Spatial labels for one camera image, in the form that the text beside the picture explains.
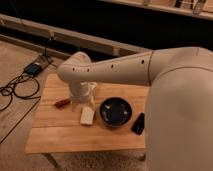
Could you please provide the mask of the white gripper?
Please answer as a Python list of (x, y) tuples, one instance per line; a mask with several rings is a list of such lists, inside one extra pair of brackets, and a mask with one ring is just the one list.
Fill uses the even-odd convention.
[(88, 82), (69, 85), (70, 97), (73, 102), (84, 103), (91, 99), (91, 88)]

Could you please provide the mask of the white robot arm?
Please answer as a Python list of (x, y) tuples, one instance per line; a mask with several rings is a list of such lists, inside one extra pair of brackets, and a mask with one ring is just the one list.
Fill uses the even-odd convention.
[(169, 48), (100, 62), (77, 52), (58, 76), (80, 101), (90, 82), (147, 86), (147, 170), (213, 171), (213, 51)]

